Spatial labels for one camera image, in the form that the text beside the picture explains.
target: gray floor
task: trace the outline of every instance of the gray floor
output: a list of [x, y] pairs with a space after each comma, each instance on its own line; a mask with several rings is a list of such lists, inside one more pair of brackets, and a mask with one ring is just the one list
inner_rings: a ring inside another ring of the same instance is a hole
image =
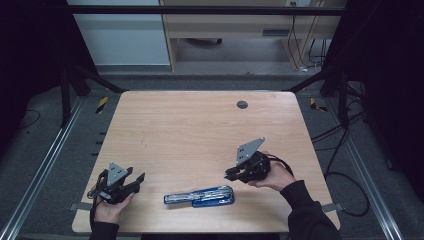
[[[306, 79], [315, 70], [293, 71], [287, 62], [278, 40], [224, 39], [221, 45], [213, 41], [187, 40], [180, 46], [175, 72], [147, 71], [122, 75], [122, 71], [104, 73], [104, 77], [120, 87], [131, 90], [283, 90]], [[92, 92], [82, 102], [81, 113], [54, 165], [45, 179], [26, 221], [20, 226], [21, 239], [77, 239], [87, 236], [75, 234], [71, 229], [74, 212], [69, 204], [79, 201], [84, 194], [96, 153], [113, 116], [119, 94], [89, 81]], [[297, 93], [299, 105], [311, 137], [334, 127], [337, 122], [331, 111], [321, 112], [310, 107], [313, 97], [318, 106], [331, 107], [336, 98], [323, 99], [319, 95], [320, 83]], [[109, 100], [102, 114], [95, 114], [102, 97]], [[40, 113], [40, 118], [29, 127], [15, 134], [13, 144], [0, 162], [0, 192], [2, 208], [0, 224], [4, 226], [27, 191], [38, 167], [42, 164], [61, 123], [60, 89], [35, 96], [28, 109]], [[353, 115], [362, 110], [360, 104], [352, 104]], [[37, 119], [36, 112], [29, 111], [22, 121], [27, 126]], [[424, 239], [424, 205], [415, 196], [407, 180], [400, 172], [387, 169], [385, 155], [379, 148], [366, 122], [359, 119], [350, 125], [349, 136], [360, 153], [361, 159], [374, 180], [383, 202], [393, 216], [403, 239]], [[329, 163], [340, 139], [337, 133], [314, 144], [323, 171]], [[347, 144], [341, 146], [331, 170], [345, 173], [361, 182]], [[327, 184], [334, 202], [342, 203], [346, 210], [361, 212], [365, 200], [361, 191], [347, 179], [329, 176]], [[352, 217], [339, 212], [340, 232], [344, 239], [386, 239], [381, 221], [373, 207], [363, 217]]]

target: black cable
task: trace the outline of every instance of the black cable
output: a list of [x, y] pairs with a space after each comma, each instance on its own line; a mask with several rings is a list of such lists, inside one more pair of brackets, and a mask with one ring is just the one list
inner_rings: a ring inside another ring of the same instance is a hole
[[357, 99], [357, 100], [353, 100], [352, 102], [350, 102], [350, 103], [347, 105], [347, 108], [350, 108], [350, 106], [352, 106], [352, 104], [354, 104], [354, 103], [359, 103], [359, 104], [362, 106], [362, 100]]
[[281, 164], [283, 164], [284, 168], [286, 168], [287, 171], [294, 177], [294, 173], [293, 173], [291, 167], [285, 161], [283, 161], [279, 157], [274, 156], [274, 155], [269, 154], [269, 153], [265, 154], [265, 156], [267, 156], [268, 160], [270, 160], [270, 161], [276, 161], [276, 162], [280, 162]]
[[[100, 183], [101, 183], [102, 179], [104, 180], [107, 173], [108, 173], [107, 170], [104, 170], [102, 173], [100, 173], [99, 177], [97, 178], [97, 182], [96, 182], [96, 186], [95, 186], [96, 191], [99, 191]], [[93, 205], [91, 206], [91, 209], [90, 209], [90, 227], [91, 227], [91, 230], [93, 230], [97, 206], [99, 206], [100, 203], [102, 203], [102, 202], [103, 201], [97, 202], [97, 196], [93, 197]]]
[[[364, 112], [364, 111], [361, 111], [359, 114], [360, 114], [360, 115], [365, 115], [365, 112]], [[357, 123], [357, 122], [359, 121], [359, 119], [360, 119], [360, 118], [353, 119], [353, 120], [352, 120], [352, 122], [351, 122], [349, 125], [353, 125], [353, 124]]]
[[[362, 114], [364, 114], [365, 112], [364, 111], [361, 111], [361, 112], [359, 112], [359, 113], [357, 113], [357, 114], [355, 114], [355, 115], [353, 115], [353, 116], [351, 116], [350, 118], [349, 118], [349, 122], [350, 121], [352, 121], [352, 120], [354, 120], [356, 117], [358, 117], [358, 116], [360, 116], [360, 115], [362, 115]], [[335, 127], [333, 127], [333, 128], [331, 128], [330, 130], [327, 130], [327, 131], [325, 131], [324, 133], [321, 133], [321, 134], [319, 134], [318, 136], [315, 136], [315, 137], [312, 137], [311, 138], [311, 140], [312, 140], [312, 143], [317, 143], [317, 142], [319, 142], [319, 141], [322, 141], [322, 140], [324, 140], [324, 139], [326, 139], [326, 138], [328, 138], [329, 136], [332, 136], [332, 135], [334, 135], [335, 133], [337, 133], [340, 129], [342, 129], [343, 127], [342, 127], [342, 125], [341, 124], [339, 124], [339, 125], [337, 125], [337, 126], [335, 126]]]
[[[363, 114], [364, 112], [363, 111], [361, 111], [361, 112], [359, 112], [359, 113], [357, 113], [357, 114], [355, 114], [354, 116], [352, 116], [351, 118], [349, 118], [349, 122], [351, 121], [351, 120], [354, 120], [357, 116], [360, 116], [361, 114]], [[330, 168], [331, 168], [331, 165], [333, 164], [333, 162], [334, 162], [334, 160], [335, 160], [335, 157], [336, 157], [336, 155], [337, 155], [337, 153], [338, 153], [338, 151], [339, 151], [339, 149], [340, 149], [340, 147], [345, 143], [345, 141], [347, 140], [347, 138], [348, 138], [348, 134], [349, 134], [349, 128], [347, 128], [345, 131], [344, 131], [344, 133], [343, 133], [343, 135], [342, 135], [342, 137], [341, 137], [341, 139], [340, 139], [340, 141], [339, 141], [339, 143], [337, 144], [337, 146], [335, 147], [335, 148], [333, 148], [333, 149], [335, 149], [335, 151], [334, 151], [334, 153], [333, 153], [333, 155], [332, 155], [332, 157], [331, 157], [331, 159], [330, 159], [330, 162], [329, 162], [329, 164], [327, 165], [327, 168], [326, 168], [326, 170], [325, 170], [325, 172], [324, 172], [324, 179], [327, 181], [327, 177], [328, 176], [330, 176], [330, 175], [339, 175], [339, 176], [343, 176], [343, 177], [345, 177], [345, 178], [347, 178], [348, 180], [350, 180], [353, 184], [355, 184], [361, 191], [362, 191], [362, 194], [364, 195], [364, 197], [365, 197], [365, 201], [366, 201], [366, 206], [365, 206], [365, 210], [363, 211], [363, 212], [361, 212], [361, 213], [353, 213], [353, 212], [349, 212], [349, 211], [347, 211], [347, 210], [345, 210], [345, 209], [343, 209], [343, 210], [341, 210], [342, 212], [344, 212], [344, 213], [346, 213], [346, 214], [348, 214], [348, 215], [350, 215], [350, 216], [353, 216], [353, 217], [363, 217], [363, 216], [365, 216], [368, 212], [369, 212], [369, 209], [370, 209], [370, 201], [369, 201], [369, 198], [368, 198], [368, 195], [367, 195], [367, 193], [365, 192], [365, 190], [359, 185], [359, 183], [357, 183], [353, 178], [351, 178], [351, 177], [349, 177], [349, 176], [347, 176], [346, 174], [343, 174], [343, 173], [340, 173], [340, 172], [330, 172]]]
[[348, 133], [349, 129], [346, 129], [342, 135], [342, 138], [339, 141], [339, 144], [337, 144], [336, 150], [334, 151], [333, 156], [331, 156], [330, 163], [327, 165], [327, 169], [324, 172], [324, 179], [327, 179], [327, 173], [330, 171], [330, 167], [333, 164], [334, 159], [336, 159], [337, 152], [339, 151], [341, 145], [346, 141], [345, 138], [347, 138]]
[[[292, 35], [292, 33], [293, 33], [294, 41], [296, 42], [297, 51], [298, 51], [298, 53], [299, 53], [299, 60], [300, 60], [300, 62], [301, 62], [303, 65], [305, 65], [305, 67], [306, 67], [306, 68], [311, 68], [311, 67], [313, 67], [313, 66], [310, 66], [310, 65], [305, 64], [305, 63], [303, 62], [303, 60], [302, 60], [302, 54], [301, 54], [301, 51], [300, 51], [299, 43], [297, 42], [296, 32], [295, 32], [295, 30], [294, 30], [295, 22], [296, 22], [296, 15], [293, 15], [292, 27], [291, 27], [291, 31], [290, 31], [290, 34], [289, 34], [289, 38], [288, 38], [288, 41], [287, 41], [287, 46], [288, 46], [288, 48], [289, 48], [290, 55], [291, 55], [291, 57], [292, 57], [292, 59], [293, 59], [293, 63], [294, 63], [294, 65], [295, 65], [295, 67], [296, 67], [297, 69], [299, 69], [299, 66], [297, 65], [296, 61], [294, 60], [294, 55], [293, 55], [293, 53], [292, 53], [292, 51], [291, 51], [291, 48], [290, 48], [290, 38], [291, 38], [291, 35]], [[312, 26], [311, 26], [311, 28], [309, 29], [309, 33], [308, 33], [308, 35], [311, 33], [311, 31], [312, 31]]]
[[351, 100], [353, 100], [353, 101], [358, 101], [358, 102], [360, 102], [360, 98], [358, 98], [358, 97], [355, 97], [355, 96], [351, 96], [351, 95], [349, 95], [349, 93], [348, 93], [348, 95], [347, 95], [347, 97], [349, 98], [349, 99], [351, 99]]
[[347, 84], [347, 89], [349, 90], [349, 92], [358, 97], [358, 96], [363, 96], [364, 94], [360, 91], [358, 91], [356, 88], [352, 87], [349, 83]]
[[[321, 4], [322, 4], [322, 1], [323, 0], [321, 0], [319, 3], [318, 3], [318, 6], [321, 6]], [[315, 20], [316, 20], [316, 18], [317, 18], [317, 16], [314, 16], [314, 19], [312, 20], [312, 23], [313, 24], [311, 24], [310, 25], [310, 27], [309, 27], [309, 31], [308, 31], [308, 34], [307, 34], [307, 36], [306, 36], [306, 38], [308, 38], [308, 36], [312, 33], [312, 28], [313, 28], [313, 25], [314, 25], [314, 23], [315, 23]], [[311, 59], [311, 50], [312, 50], [312, 48], [313, 48], [313, 46], [314, 46], [314, 44], [315, 44], [315, 39], [313, 39], [313, 41], [312, 41], [312, 44], [311, 44], [311, 46], [310, 46], [310, 48], [309, 48], [309, 53], [308, 53], [308, 55], [309, 55], [309, 61], [311, 61], [312, 63], [315, 63], [315, 68], [316, 68], [316, 66], [317, 66], [317, 61], [313, 61], [312, 59]], [[324, 62], [322, 61], [322, 58], [321, 58], [321, 62], [319, 63], [319, 65], [323, 65], [324, 64]]]
[[327, 50], [327, 40], [322, 40], [322, 46], [321, 46], [321, 62], [323, 63], [325, 60], [325, 52]]
[[25, 125], [25, 126], [22, 126], [22, 127], [19, 127], [18, 129], [24, 129], [24, 128], [27, 128], [29, 126], [34, 125], [40, 119], [40, 117], [41, 117], [40, 112], [37, 111], [37, 110], [27, 110], [27, 112], [35, 112], [35, 113], [37, 113], [37, 118], [34, 121], [32, 121], [32, 123], [30, 123], [28, 125]]
[[[309, 48], [309, 52], [308, 52], [309, 61], [315, 63], [315, 65], [322, 66], [324, 64], [324, 61], [322, 60], [322, 58], [323, 57], [325, 58], [325, 56], [323, 56], [322, 48], [321, 48], [321, 55], [312, 56], [311, 51], [312, 51], [312, 48], [314, 47], [314, 45], [315, 45], [315, 39], [312, 40], [311, 47]], [[321, 61], [314, 61], [312, 58], [321, 58]]]
[[365, 210], [361, 213], [353, 213], [353, 212], [349, 212], [345, 209], [343, 209], [341, 211], [346, 213], [347, 215], [350, 215], [350, 216], [353, 216], [353, 217], [363, 217], [363, 216], [365, 216], [369, 212], [371, 204], [370, 204], [370, 200], [369, 200], [368, 195], [365, 192], [364, 188], [361, 187], [361, 185], [359, 185], [359, 183], [357, 183], [353, 178], [349, 177], [346, 174], [339, 173], [339, 172], [328, 172], [327, 176], [330, 176], [330, 175], [340, 175], [340, 176], [343, 176], [343, 177], [349, 179], [353, 184], [355, 184], [362, 191], [362, 194], [364, 195], [365, 201], [367, 203], [367, 205], [365, 206]]

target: metal bracket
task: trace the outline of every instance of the metal bracket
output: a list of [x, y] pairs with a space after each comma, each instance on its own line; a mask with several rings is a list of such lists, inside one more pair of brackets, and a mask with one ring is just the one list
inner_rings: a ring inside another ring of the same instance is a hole
[[244, 163], [245, 161], [249, 160], [264, 141], [265, 141], [265, 138], [261, 137], [251, 142], [238, 146], [236, 165], [240, 165]]
[[115, 163], [111, 162], [109, 164], [109, 171], [107, 175], [107, 186], [111, 187], [113, 184], [121, 180], [128, 173], [127, 169], [122, 168]]

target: metal rail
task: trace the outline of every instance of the metal rail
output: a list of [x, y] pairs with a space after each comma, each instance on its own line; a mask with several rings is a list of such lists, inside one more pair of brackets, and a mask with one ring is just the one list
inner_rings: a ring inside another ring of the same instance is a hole
[[22, 197], [18, 207], [15, 209], [12, 217], [6, 223], [5, 227], [0, 233], [0, 239], [2, 240], [13, 240], [17, 237], [19, 230], [21, 229], [26, 217], [28, 216], [32, 206], [34, 205], [35, 200], [37, 199], [38, 194], [43, 187], [44, 182], [46, 181], [50, 170], [53, 167], [66, 139], [71, 132], [76, 119], [80, 113], [81, 107], [84, 103], [84, 97], [78, 97], [72, 109], [71, 119], [68, 121], [68, 124], [60, 129], [56, 139], [51, 145], [49, 151], [44, 157], [43, 162], [38, 168], [37, 173], [35, 174], [32, 182], [28, 186], [24, 196]]
[[[326, 100], [327, 106], [337, 124], [340, 124], [339, 118], [337, 116], [337, 107], [332, 101]], [[392, 214], [390, 213], [389, 208], [384, 201], [383, 196], [378, 190], [377, 185], [375, 184], [371, 174], [369, 173], [367, 167], [364, 164], [364, 161], [359, 154], [355, 143], [352, 138], [348, 136], [346, 140], [346, 145], [348, 149], [348, 153], [350, 154], [350, 159], [352, 164], [358, 174], [359, 180], [362, 183], [365, 191], [368, 194], [370, 199], [370, 203], [374, 213], [381, 225], [381, 229], [383, 230], [386, 238], [389, 240], [402, 240], [402, 234], [394, 220]]]
[[43, 10], [74, 14], [194, 14], [194, 15], [296, 15], [342, 16], [358, 10], [337, 7], [256, 7], [256, 6], [105, 6], [70, 5], [40, 6]]

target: wire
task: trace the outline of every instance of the wire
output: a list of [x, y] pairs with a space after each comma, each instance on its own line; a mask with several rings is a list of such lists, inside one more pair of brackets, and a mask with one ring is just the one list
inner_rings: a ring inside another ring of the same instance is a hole
[[40, 112], [37, 111], [37, 110], [27, 110], [27, 112], [35, 112], [35, 113], [37, 113], [37, 118], [34, 121], [32, 121], [32, 123], [27, 124], [27, 125], [22, 126], [22, 127], [19, 127], [18, 129], [24, 129], [24, 128], [27, 128], [27, 127], [30, 127], [30, 126], [34, 125], [40, 119], [40, 117], [41, 117]]
[[[321, 6], [321, 4], [322, 4], [322, 2], [323, 2], [323, 0], [320, 0], [320, 2], [318, 3], [318, 6], [320, 7]], [[309, 37], [309, 35], [312, 33], [312, 28], [313, 28], [313, 25], [314, 25], [314, 23], [315, 23], [315, 20], [316, 20], [316, 18], [317, 18], [317, 16], [314, 16], [314, 19], [312, 20], [312, 24], [310, 24], [310, 27], [309, 27], [309, 32], [308, 32], [308, 34], [307, 34], [307, 37], [306, 38], [308, 38]], [[311, 66], [311, 67], [315, 67], [315, 71], [318, 73], [318, 69], [317, 69], [317, 64], [318, 64], [318, 61], [313, 61], [312, 59], [311, 59], [311, 51], [312, 51], [312, 48], [313, 48], [313, 46], [314, 46], [314, 44], [315, 44], [315, 39], [313, 39], [313, 41], [312, 41], [312, 44], [311, 44], [311, 46], [309, 47], [309, 52], [308, 52], [308, 56], [309, 56], [309, 61], [311, 61], [312, 63], [315, 63], [314, 64], [314, 66]], [[321, 61], [319, 62], [319, 65], [322, 67], [322, 65], [324, 64], [324, 61], [323, 61], [323, 59], [322, 59], [322, 55], [323, 55], [323, 51], [321, 50], [321, 56], [317, 56], [317, 57], [321, 57]]]
[[[98, 191], [99, 190], [100, 184], [101, 184], [102, 181], [105, 180], [104, 178], [106, 177], [106, 174], [107, 173], [108, 173], [107, 170], [104, 170], [102, 173], [100, 173], [99, 177], [97, 178], [97, 182], [96, 182], [96, 186], [95, 186], [95, 191]], [[103, 201], [97, 202], [97, 197], [98, 197], [97, 195], [95, 195], [93, 197], [93, 205], [91, 206], [91, 209], [90, 209], [90, 227], [91, 227], [91, 230], [93, 230], [93, 225], [94, 225], [94, 220], [95, 220], [95, 217], [96, 217], [97, 206], [99, 206], [100, 203], [103, 202]]]
[[350, 216], [353, 216], [353, 217], [363, 217], [363, 216], [365, 216], [369, 212], [370, 205], [371, 204], [370, 204], [370, 200], [369, 200], [368, 195], [365, 192], [364, 188], [361, 187], [361, 185], [359, 185], [358, 182], [356, 182], [353, 178], [349, 177], [346, 174], [343, 174], [343, 173], [340, 173], [340, 172], [328, 172], [327, 173], [327, 176], [331, 176], [331, 175], [339, 175], [339, 176], [343, 176], [343, 177], [349, 179], [353, 184], [355, 184], [361, 190], [362, 194], [365, 197], [365, 201], [366, 201], [366, 204], [367, 204], [365, 206], [365, 210], [363, 212], [361, 212], [361, 213], [353, 213], [353, 212], [349, 212], [349, 211], [347, 211], [345, 209], [343, 209], [341, 211], [344, 212], [344, 213], [346, 213], [347, 215], [350, 215]]
[[[312, 48], [315, 45], [315, 41], [316, 41], [316, 39], [313, 39], [312, 40], [312, 44], [311, 44], [311, 47], [309, 48], [309, 52], [308, 52], [308, 58], [309, 58], [309, 61], [315, 63], [315, 68], [316, 68], [316, 65], [318, 63], [319, 63], [320, 66], [322, 66], [324, 64], [324, 60], [325, 60], [326, 52], [327, 52], [327, 40], [326, 39], [323, 39], [323, 41], [322, 41], [321, 55], [312, 56], [311, 55], [312, 54], [311, 52], [312, 52]], [[313, 60], [312, 58], [321, 58], [321, 61]]]
[[336, 159], [336, 155], [339, 152], [339, 149], [340, 149], [341, 145], [346, 141], [348, 134], [349, 134], [349, 130], [346, 129], [344, 131], [343, 135], [342, 135], [342, 138], [339, 141], [339, 144], [336, 147], [336, 150], [333, 153], [333, 156], [331, 156], [330, 163], [327, 165], [327, 169], [325, 170], [325, 173], [324, 173], [324, 178], [325, 179], [327, 179], [327, 174], [328, 174], [328, 172], [330, 172], [330, 167], [333, 164], [334, 159]]
[[[353, 103], [356, 103], [356, 102], [361, 103], [360, 100], [354, 100], [354, 101], [350, 102], [348, 104], [348, 106], [350, 106], [350, 105], [352, 105]], [[348, 126], [356, 123], [357, 122], [357, 119], [359, 119], [357, 117], [358, 116], [361, 116], [363, 114], [364, 114], [364, 111], [361, 111], [361, 112], [359, 112], [359, 113], [351, 116], [349, 118], [349, 120], [348, 120], [349, 121]], [[338, 126], [336, 126], [336, 127], [333, 127], [330, 130], [327, 130], [326, 132], [324, 132], [324, 133], [322, 133], [322, 134], [320, 134], [320, 135], [318, 135], [318, 136], [316, 136], [316, 137], [314, 137], [312, 139], [316, 139], [316, 138], [320, 138], [320, 137], [323, 137], [324, 136], [324, 138], [322, 138], [320, 140], [317, 140], [317, 141], [321, 141], [321, 140], [327, 138], [328, 136], [331, 136], [331, 135], [337, 133], [340, 129], [342, 129], [341, 124], [338, 125]], [[365, 216], [369, 212], [369, 209], [370, 209], [370, 201], [369, 201], [368, 195], [365, 192], [364, 188], [362, 188], [359, 185], [358, 182], [356, 182], [353, 178], [347, 176], [346, 174], [340, 173], [340, 172], [332, 172], [332, 171], [330, 171], [330, 168], [331, 168], [332, 164], [334, 163], [334, 160], [336, 159], [336, 155], [337, 155], [338, 151], [340, 150], [340, 147], [346, 142], [348, 136], [349, 136], [349, 128], [346, 128], [345, 131], [343, 132], [342, 137], [341, 137], [341, 139], [340, 139], [340, 141], [339, 141], [339, 143], [337, 144], [336, 147], [327, 148], [327, 149], [319, 149], [319, 150], [315, 150], [315, 151], [325, 151], [325, 150], [335, 149], [335, 151], [333, 152], [333, 155], [331, 156], [330, 162], [328, 163], [327, 168], [326, 168], [326, 170], [324, 172], [324, 179], [325, 179], [325, 181], [327, 181], [328, 176], [339, 175], [339, 176], [342, 176], [342, 177], [347, 178], [349, 181], [351, 181], [353, 184], [355, 184], [355, 186], [357, 186], [361, 190], [362, 194], [364, 195], [364, 198], [365, 198], [365, 201], [366, 201], [365, 209], [362, 212], [360, 212], [360, 213], [350, 212], [350, 211], [348, 211], [346, 209], [343, 209], [341, 211], [343, 213], [349, 215], [349, 216], [352, 216], [352, 217], [363, 217], [363, 216]]]
[[300, 67], [297, 65], [297, 63], [296, 63], [296, 61], [294, 60], [294, 55], [293, 55], [293, 53], [292, 53], [292, 51], [291, 51], [291, 48], [290, 48], [290, 39], [291, 39], [291, 35], [292, 35], [292, 33], [293, 33], [293, 36], [294, 36], [294, 41], [296, 42], [296, 47], [297, 47], [297, 51], [298, 51], [298, 54], [299, 54], [299, 60], [300, 60], [300, 62], [306, 67], [306, 68], [311, 68], [311, 67], [314, 67], [313, 65], [311, 66], [311, 65], [307, 65], [307, 64], [305, 64], [304, 62], [303, 62], [303, 60], [302, 60], [302, 54], [301, 54], [301, 51], [300, 51], [300, 47], [299, 47], [299, 43], [297, 42], [297, 37], [296, 37], [296, 31], [294, 30], [294, 24], [295, 24], [295, 22], [296, 22], [296, 15], [293, 15], [293, 21], [292, 21], [292, 27], [291, 27], [291, 31], [290, 31], [290, 34], [289, 34], [289, 38], [288, 38], [288, 41], [287, 41], [287, 46], [288, 46], [288, 48], [289, 48], [289, 52], [290, 52], [290, 55], [291, 55], [291, 57], [292, 57], [292, 59], [293, 59], [293, 63], [294, 63], [294, 65], [295, 65], [295, 67], [297, 68], [297, 69], [299, 69]]
[[268, 160], [270, 160], [270, 161], [276, 161], [276, 162], [280, 162], [281, 164], [283, 164], [284, 168], [287, 169], [287, 171], [294, 177], [294, 174], [293, 174], [291, 167], [285, 161], [283, 161], [279, 157], [274, 156], [274, 155], [269, 154], [269, 153], [264, 154], [264, 155], [267, 156], [267, 157], [272, 157], [272, 158], [268, 158]]
[[[350, 121], [355, 120], [355, 118], [357, 118], [358, 116], [363, 115], [364, 113], [365, 113], [364, 111], [361, 111], [361, 112], [359, 112], [359, 113], [357, 113], [357, 114], [355, 114], [355, 115], [351, 116], [351, 117], [349, 118], [349, 122], [350, 122]], [[319, 142], [319, 141], [322, 141], [322, 140], [324, 140], [324, 139], [326, 139], [326, 138], [328, 138], [328, 137], [330, 137], [330, 136], [334, 135], [335, 133], [337, 133], [337, 132], [338, 132], [338, 131], [340, 131], [341, 129], [343, 129], [343, 126], [342, 126], [342, 124], [339, 124], [339, 125], [337, 125], [337, 126], [335, 126], [335, 127], [331, 128], [330, 130], [327, 130], [327, 131], [325, 131], [324, 133], [319, 134], [318, 136], [312, 137], [312, 138], [311, 138], [312, 143], [317, 143], [317, 142]]]

